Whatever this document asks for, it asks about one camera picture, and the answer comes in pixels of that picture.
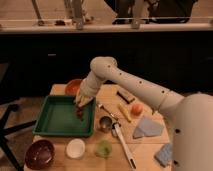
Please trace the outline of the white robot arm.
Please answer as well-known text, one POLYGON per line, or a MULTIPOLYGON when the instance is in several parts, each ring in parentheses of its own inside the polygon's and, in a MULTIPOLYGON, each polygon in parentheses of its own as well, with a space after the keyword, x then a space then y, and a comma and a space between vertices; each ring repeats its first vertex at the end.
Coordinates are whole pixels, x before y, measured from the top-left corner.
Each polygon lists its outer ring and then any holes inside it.
POLYGON ((173 125, 172 171, 213 171, 213 96, 188 96, 122 71, 113 57, 95 57, 75 102, 83 107, 112 81, 167 118, 173 125))

